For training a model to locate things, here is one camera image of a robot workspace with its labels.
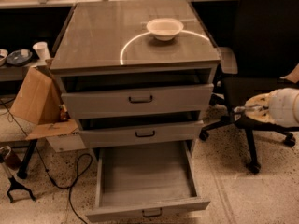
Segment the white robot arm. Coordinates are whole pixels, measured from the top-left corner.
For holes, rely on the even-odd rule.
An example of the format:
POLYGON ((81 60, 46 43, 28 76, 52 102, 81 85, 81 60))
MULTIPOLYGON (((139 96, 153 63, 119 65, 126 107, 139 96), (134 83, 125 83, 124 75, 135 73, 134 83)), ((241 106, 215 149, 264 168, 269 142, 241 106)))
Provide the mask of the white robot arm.
POLYGON ((278 89, 249 98, 245 114, 251 119, 285 128, 299 127, 299 90, 278 89))

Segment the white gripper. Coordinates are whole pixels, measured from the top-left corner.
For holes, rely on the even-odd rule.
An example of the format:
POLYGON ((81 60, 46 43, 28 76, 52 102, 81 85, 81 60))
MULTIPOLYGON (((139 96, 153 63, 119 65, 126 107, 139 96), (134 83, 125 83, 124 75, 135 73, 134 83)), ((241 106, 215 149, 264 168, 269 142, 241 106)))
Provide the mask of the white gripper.
POLYGON ((262 93, 249 98, 245 102, 245 115, 262 123, 273 123, 269 113, 270 94, 262 93))

